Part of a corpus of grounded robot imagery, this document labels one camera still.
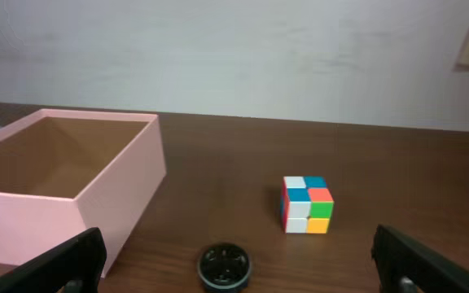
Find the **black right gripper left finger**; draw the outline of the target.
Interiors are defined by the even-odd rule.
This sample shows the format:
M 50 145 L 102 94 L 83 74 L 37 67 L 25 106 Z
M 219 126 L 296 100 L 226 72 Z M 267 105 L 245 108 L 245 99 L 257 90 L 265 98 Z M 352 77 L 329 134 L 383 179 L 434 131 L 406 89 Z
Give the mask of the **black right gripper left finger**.
M 93 227 L 0 276 L 0 293 L 97 293 L 107 249 Z

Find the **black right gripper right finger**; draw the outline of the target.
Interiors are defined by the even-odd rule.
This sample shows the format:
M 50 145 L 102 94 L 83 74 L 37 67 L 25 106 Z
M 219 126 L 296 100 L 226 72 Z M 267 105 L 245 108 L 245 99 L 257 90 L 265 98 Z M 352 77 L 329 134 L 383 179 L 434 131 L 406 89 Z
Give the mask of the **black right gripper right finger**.
M 391 226 L 377 226 L 371 257 L 381 292 L 469 293 L 469 270 Z

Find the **multicoloured puzzle cube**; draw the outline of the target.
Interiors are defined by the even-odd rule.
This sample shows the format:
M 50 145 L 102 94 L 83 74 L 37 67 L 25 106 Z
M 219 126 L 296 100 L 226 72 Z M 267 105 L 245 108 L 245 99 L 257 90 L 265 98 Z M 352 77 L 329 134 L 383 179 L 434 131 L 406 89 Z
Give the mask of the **multicoloured puzzle cube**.
M 286 234 L 326 234 L 335 201 L 324 177 L 285 176 L 280 202 Z

